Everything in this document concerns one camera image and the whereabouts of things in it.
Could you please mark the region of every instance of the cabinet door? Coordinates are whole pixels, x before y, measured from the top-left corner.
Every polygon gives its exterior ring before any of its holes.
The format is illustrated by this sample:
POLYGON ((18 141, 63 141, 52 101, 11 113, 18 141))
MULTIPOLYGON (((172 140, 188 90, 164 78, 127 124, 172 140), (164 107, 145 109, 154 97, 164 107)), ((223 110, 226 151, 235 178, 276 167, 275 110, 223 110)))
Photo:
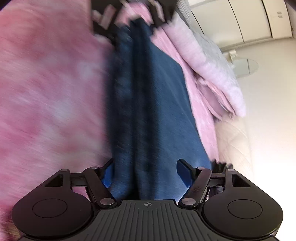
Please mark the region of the cabinet door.
POLYGON ((271 38, 267 15, 261 0, 229 0, 229 2, 244 42, 271 38))
POLYGON ((292 37, 291 24, 284 0, 263 0, 272 37, 274 39, 292 37))
POLYGON ((243 43, 228 0, 215 0, 192 9, 202 31, 220 48, 243 43))

